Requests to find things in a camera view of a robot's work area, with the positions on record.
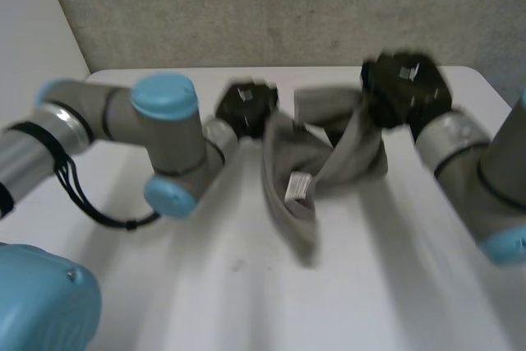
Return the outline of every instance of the black cable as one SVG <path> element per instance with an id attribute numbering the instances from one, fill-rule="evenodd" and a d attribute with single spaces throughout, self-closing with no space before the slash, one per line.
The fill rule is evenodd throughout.
<path id="1" fill-rule="evenodd" d="M 21 122 L 10 129 L 26 133 L 38 140 L 46 147 L 55 161 L 53 171 L 57 175 L 58 181 L 76 206 L 95 222 L 114 229 L 135 230 L 141 226 L 151 224 L 156 221 L 160 214 L 153 212 L 143 219 L 129 219 L 121 221 L 102 214 L 88 200 L 81 187 L 81 182 L 76 171 L 75 161 L 67 154 L 60 142 L 47 130 L 40 125 L 32 122 Z"/>

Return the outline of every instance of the white wall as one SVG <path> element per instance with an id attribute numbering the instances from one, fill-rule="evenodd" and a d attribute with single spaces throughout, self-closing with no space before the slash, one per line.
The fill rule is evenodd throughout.
<path id="1" fill-rule="evenodd" d="M 46 81 L 88 75 L 58 0 L 0 0 L 0 127 L 27 115 Z"/>

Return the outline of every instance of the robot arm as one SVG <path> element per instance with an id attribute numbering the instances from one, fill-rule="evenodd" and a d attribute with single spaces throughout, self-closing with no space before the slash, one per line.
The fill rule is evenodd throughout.
<path id="1" fill-rule="evenodd" d="M 242 97 L 248 95 L 251 100 L 245 103 Z M 147 149 L 154 174 L 144 194 L 158 214 L 143 221 L 99 222 L 134 229 L 158 215 L 183 218 L 232 158 L 238 139 L 261 136 L 276 102 L 276 90 L 266 85 L 232 85 L 217 116 L 201 125 L 196 92 L 184 76 L 150 76 L 130 90 L 78 81 L 52 84 L 42 92 L 34 114 L 0 138 L 0 217 L 57 172 L 56 148 L 75 155 L 106 140 Z M 83 202 L 76 204 L 85 210 Z"/>
<path id="2" fill-rule="evenodd" d="M 370 115 L 409 125 L 422 162 L 477 245 L 496 264 L 526 260 L 526 94 L 491 141 L 451 96 L 427 56 L 382 54 L 362 68 Z"/>

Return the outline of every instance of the cloth fold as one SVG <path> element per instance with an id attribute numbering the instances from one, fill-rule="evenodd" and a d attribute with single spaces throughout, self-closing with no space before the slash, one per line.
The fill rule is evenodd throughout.
<path id="1" fill-rule="evenodd" d="M 308 265 L 317 245 L 315 190 L 381 177 L 387 172 L 387 157 L 381 129 L 369 118 L 358 88 L 296 90 L 294 108 L 295 119 L 276 111 L 267 120 L 261 171 L 275 225 Z M 322 128 L 330 142 L 306 125 Z M 300 198 L 286 199 L 293 172 L 312 179 Z"/>

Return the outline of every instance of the robotic arm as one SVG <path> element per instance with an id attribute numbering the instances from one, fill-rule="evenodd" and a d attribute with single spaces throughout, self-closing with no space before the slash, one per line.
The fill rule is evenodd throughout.
<path id="1" fill-rule="evenodd" d="M 130 90 L 78 81 L 49 85 L 34 113 L 0 137 L 0 218 L 53 173 L 102 225 L 133 230 L 160 215 L 183 218 L 231 160 L 238 140 L 261 137 L 277 99 L 277 90 L 263 84 L 231 85 L 215 117 L 201 125 L 196 92 L 184 76 L 150 76 Z M 144 194 L 152 215 L 120 221 L 88 202 L 70 155 L 98 139 L 147 149 L 154 174 Z M 95 336 L 101 304 L 86 268 L 36 247 L 0 242 L 2 351 L 82 351 Z"/>
<path id="2" fill-rule="evenodd" d="M 201 125 L 196 92 L 185 76 L 150 76 L 130 90 L 78 81 L 49 85 L 35 113 L 0 138 L 0 217 L 53 173 L 72 200 L 102 225 L 133 230 L 159 215 L 186 217 L 230 161 L 238 139 L 261 136 L 276 103 L 276 89 L 232 85 L 216 116 Z M 95 140 L 147 149 L 154 175 L 144 195 L 152 215 L 118 221 L 87 201 L 70 155 L 87 150 Z M 70 170 L 76 192 L 68 180 Z"/>
<path id="3" fill-rule="evenodd" d="M 491 141 L 452 107 L 447 85 L 427 56 L 383 54 L 364 63 L 362 81 L 374 123 L 410 126 L 422 162 L 486 255 L 497 264 L 526 261 L 526 94 Z M 185 217 L 232 158 L 238 140 L 262 136 L 277 99 L 276 89 L 266 85 L 232 85 L 215 116 L 201 125 L 196 93 L 183 76 L 151 76 L 131 90 L 52 84 L 34 114 L 0 136 L 0 218 L 53 173 L 102 225 L 132 230 L 160 215 Z M 122 222 L 87 201 L 71 155 L 97 139 L 147 149 L 154 174 L 145 199 L 152 215 Z M 85 349 L 101 304 L 88 270 L 35 247 L 0 243 L 0 274 L 8 279 L 0 281 L 2 350 Z"/>
<path id="4" fill-rule="evenodd" d="M 427 56 L 382 54 L 362 68 L 379 127 L 409 125 L 422 162 L 496 264 L 526 261 L 526 93 L 491 141 L 461 109 Z"/>

